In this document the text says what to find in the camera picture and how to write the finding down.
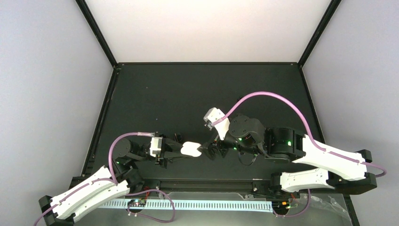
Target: white object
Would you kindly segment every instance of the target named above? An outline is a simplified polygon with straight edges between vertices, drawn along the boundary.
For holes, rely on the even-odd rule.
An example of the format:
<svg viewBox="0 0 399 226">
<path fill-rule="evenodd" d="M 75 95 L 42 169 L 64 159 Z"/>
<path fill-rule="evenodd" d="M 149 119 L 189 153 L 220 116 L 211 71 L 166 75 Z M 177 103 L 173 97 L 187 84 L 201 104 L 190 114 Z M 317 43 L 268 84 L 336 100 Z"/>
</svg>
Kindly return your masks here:
<svg viewBox="0 0 399 226">
<path fill-rule="evenodd" d="M 220 109 L 213 107 L 209 109 L 208 112 L 205 114 L 204 121 L 210 121 L 213 123 L 222 117 L 224 117 L 224 113 Z M 228 118 L 215 125 L 217 133 L 219 134 L 219 138 L 221 140 L 224 140 L 224 138 L 226 137 L 226 133 L 229 131 L 229 126 L 230 121 Z"/>
<path fill-rule="evenodd" d="M 161 137 L 151 138 L 150 155 L 155 157 L 156 155 L 161 154 L 161 148 L 162 148 L 162 138 Z"/>
<path fill-rule="evenodd" d="M 104 209 L 127 209 L 131 199 L 114 199 L 100 206 Z M 219 200 L 173 200 L 176 210 L 255 211 L 272 213 L 269 201 L 219 201 Z M 148 199 L 145 207 L 130 207 L 132 210 L 171 210 L 169 200 Z"/>
<path fill-rule="evenodd" d="M 105 189 L 87 202 L 81 204 L 81 206 L 75 210 L 75 216 L 73 217 L 73 221 L 77 222 L 95 208 L 98 208 L 104 203 L 117 197 L 126 195 L 129 193 L 129 191 L 130 188 L 128 187 L 128 183 L 125 180 L 119 183 L 117 186 L 113 185 L 112 187 Z"/>
<path fill-rule="evenodd" d="M 117 62 L 297 62 L 330 0 L 86 2 Z"/>
<path fill-rule="evenodd" d="M 296 173 L 282 173 L 280 176 L 281 189 L 286 192 L 297 192 L 302 189 L 330 188 L 327 184 L 328 171 L 326 169 L 311 169 Z"/>
<path fill-rule="evenodd" d="M 327 152 L 335 152 L 359 160 L 360 162 L 365 162 L 365 159 L 362 158 L 360 153 L 342 151 L 318 141 L 316 141 L 316 143 L 325 148 Z M 319 167 L 333 172 L 341 176 L 343 179 L 349 181 L 361 180 L 365 178 L 364 173 L 367 172 L 365 165 L 340 158 L 327 152 L 323 152 L 312 144 L 308 135 L 305 135 L 305 137 L 302 139 L 302 149 L 304 152 L 306 152 L 306 156 L 292 162 Z"/>
<path fill-rule="evenodd" d="M 198 157 L 202 154 L 202 152 L 198 151 L 199 147 L 201 147 L 201 144 L 199 143 L 185 142 L 182 149 L 180 149 L 180 152 L 192 157 Z"/>
<path fill-rule="evenodd" d="M 102 192 L 103 190 L 113 186 L 114 183 L 111 181 L 98 181 L 92 183 L 93 180 L 99 178 L 109 178 L 109 177 L 111 177 L 109 169 L 103 166 L 95 174 L 93 174 L 91 177 L 87 178 L 80 184 L 76 185 L 74 188 L 60 195 L 54 196 L 52 198 L 52 202 L 50 205 L 54 206 L 55 204 L 58 204 L 58 206 L 56 206 L 53 209 L 53 212 L 58 214 L 57 218 L 59 219 L 68 218 L 81 204 L 85 203 L 87 200 L 96 196 L 98 193 Z M 67 198 L 64 202 L 62 202 L 61 205 L 59 205 L 60 200 L 62 200 L 65 196 L 67 196 L 72 191 L 76 190 L 77 188 L 87 183 L 89 183 L 88 186 L 82 188 L 81 190 L 73 194 L 71 197 Z"/>
</svg>

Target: black edge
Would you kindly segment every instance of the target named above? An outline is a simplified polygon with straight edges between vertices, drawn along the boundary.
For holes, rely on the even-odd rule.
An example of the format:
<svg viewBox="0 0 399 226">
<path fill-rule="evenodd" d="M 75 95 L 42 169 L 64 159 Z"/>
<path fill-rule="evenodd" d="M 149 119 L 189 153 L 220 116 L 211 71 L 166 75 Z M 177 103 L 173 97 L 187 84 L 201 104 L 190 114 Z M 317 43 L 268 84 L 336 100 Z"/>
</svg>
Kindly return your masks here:
<svg viewBox="0 0 399 226">
<path fill-rule="evenodd" d="M 88 176 L 91 174 L 92 166 L 89 165 L 94 163 L 94 159 L 96 157 L 95 154 L 96 154 L 97 144 L 98 141 L 100 140 L 101 130 L 103 129 L 105 117 L 107 116 L 108 112 L 108 107 L 110 106 L 112 94 L 115 89 L 116 82 L 118 80 L 119 70 L 120 68 L 116 67 L 112 71 L 110 83 L 108 85 L 107 92 L 105 93 L 103 106 L 101 107 L 100 115 L 98 116 L 97 124 L 94 129 L 94 134 L 91 139 L 90 146 L 88 148 L 88 154 L 86 156 L 85 163 L 83 165 L 83 171 L 82 171 L 83 176 L 85 175 Z"/>
<path fill-rule="evenodd" d="M 86 1 L 85 0 L 76 0 L 76 3 L 78 4 L 80 10 L 82 11 L 83 15 L 85 16 L 88 24 L 91 27 L 91 30 L 93 31 L 98 42 L 100 43 L 101 48 L 103 48 L 103 51 L 104 51 L 105 55 L 107 56 L 108 60 L 110 61 L 112 67 L 116 67 L 116 65 L 118 63 L 116 62 L 116 59 L 114 58 L 110 47 L 108 46 L 107 42 L 105 41 L 105 38 L 104 38 L 103 34 L 101 33 L 100 28 L 98 27 L 96 20 L 93 17 L 93 14 L 91 14 Z"/>
<path fill-rule="evenodd" d="M 330 21 L 331 17 L 333 16 L 335 10 L 337 9 L 341 0 L 331 0 L 329 6 L 327 7 L 326 12 L 324 13 L 323 17 L 320 20 L 319 25 L 317 25 L 316 30 L 314 31 L 311 40 L 309 41 L 308 45 L 303 52 L 301 59 L 299 59 L 298 64 L 299 67 L 303 67 L 305 65 L 306 60 L 310 56 L 312 50 L 316 46 L 317 41 L 319 40 L 321 34 L 323 33 L 324 29 L 327 27 L 328 22 Z"/>
<path fill-rule="evenodd" d="M 349 216 L 351 217 L 352 226 L 360 226 L 358 216 L 356 215 L 356 211 L 352 203 L 351 196 L 344 194 L 343 199 L 345 200 L 346 209 L 348 210 Z"/>
<path fill-rule="evenodd" d="M 317 118 L 316 110 L 314 109 L 313 101 L 312 101 L 311 94 L 310 94 L 309 88 L 308 88 L 308 83 L 306 82 L 303 70 L 299 65 L 298 65 L 298 69 L 299 69 L 299 73 L 301 74 L 301 77 L 302 77 L 303 85 L 305 86 L 306 95 L 308 96 L 309 103 L 311 104 L 311 111 L 312 111 L 313 117 L 316 120 L 317 132 L 320 135 L 319 141 L 325 144 L 326 141 L 324 139 L 323 132 L 321 131 L 321 126 L 320 126 L 319 119 Z"/>
<path fill-rule="evenodd" d="M 123 65 L 297 65 L 297 62 L 120 62 Z"/>
</svg>

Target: black mat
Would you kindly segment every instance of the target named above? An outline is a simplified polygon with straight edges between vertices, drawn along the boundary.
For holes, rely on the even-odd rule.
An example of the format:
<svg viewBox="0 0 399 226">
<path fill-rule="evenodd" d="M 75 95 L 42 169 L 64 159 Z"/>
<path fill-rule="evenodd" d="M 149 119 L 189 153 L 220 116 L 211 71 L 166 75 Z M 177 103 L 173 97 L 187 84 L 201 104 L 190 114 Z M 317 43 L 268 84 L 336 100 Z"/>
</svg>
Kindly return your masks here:
<svg viewBox="0 0 399 226">
<path fill-rule="evenodd" d="M 291 64 L 132 64 L 122 66 L 99 140 L 94 170 L 107 164 L 109 147 L 127 132 L 179 132 L 185 141 L 203 143 L 212 132 L 203 116 L 211 107 L 227 112 L 237 99 L 255 91 L 270 91 L 293 102 L 307 118 L 319 139 L 311 105 L 297 65 Z M 272 97 L 253 97 L 235 113 L 258 118 L 266 127 L 291 127 L 304 131 L 295 112 Z M 131 137 L 136 142 L 149 138 Z M 244 156 L 250 161 L 251 156 Z M 258 158 L 242 165 L 234 152 L 215 161 L 206 156 L 180 160 L 168 169 L 139 162 L 144 178 L 268 179 L 273 172 L 312 169 L 301 164 L 278 165 Z"/>
</svg>

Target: white wall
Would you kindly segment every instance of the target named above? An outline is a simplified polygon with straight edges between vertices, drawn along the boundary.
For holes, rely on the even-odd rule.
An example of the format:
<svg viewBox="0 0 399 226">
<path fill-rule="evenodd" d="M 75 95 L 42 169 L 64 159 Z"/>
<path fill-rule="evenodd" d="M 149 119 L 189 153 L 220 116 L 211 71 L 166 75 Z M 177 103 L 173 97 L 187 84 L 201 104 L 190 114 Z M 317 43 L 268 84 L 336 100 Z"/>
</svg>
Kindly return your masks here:
<svg viewBox="0 0 399 226">
<path fill-rule="evenodd" d="M 111 73 L 75 1 L 1 3 L 1 225 L 32 225 L 80 174 Z"/>
<path fill-rule="evenodd" d="M 399 221 L 398 10 L 396 0 L 342 1 L 304 67 L 326 142 L 369 149 L 388 170 L 352 196 L 362 226 Z"/>
<path fill-rule="evenodd" d="M 296 62 L 330 0 L 87 0 L 118 62 Z"/>
</svg>

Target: gray wall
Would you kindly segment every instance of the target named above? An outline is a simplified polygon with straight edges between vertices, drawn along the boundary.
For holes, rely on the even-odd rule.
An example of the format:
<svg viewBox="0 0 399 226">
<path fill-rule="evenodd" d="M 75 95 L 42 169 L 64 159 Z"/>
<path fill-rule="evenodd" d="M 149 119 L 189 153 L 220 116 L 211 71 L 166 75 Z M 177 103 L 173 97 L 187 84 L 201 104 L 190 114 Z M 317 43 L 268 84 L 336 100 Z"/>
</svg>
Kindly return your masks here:
<svg viewBox="0 0 399 226">
<path fill-rule="evenodd" d="M 304 67 L 326 142 L 369 149 L 388 170 L 352 196 L 362 226 L 399 221 L 398 10 L 397 0 L 342 1 Z"/>
<path fill-rule="evenodd" d="M 80 174 L 111 73 L 75 1 L 1 3 L 1 225 L 32 225 Z"/>
</svg>

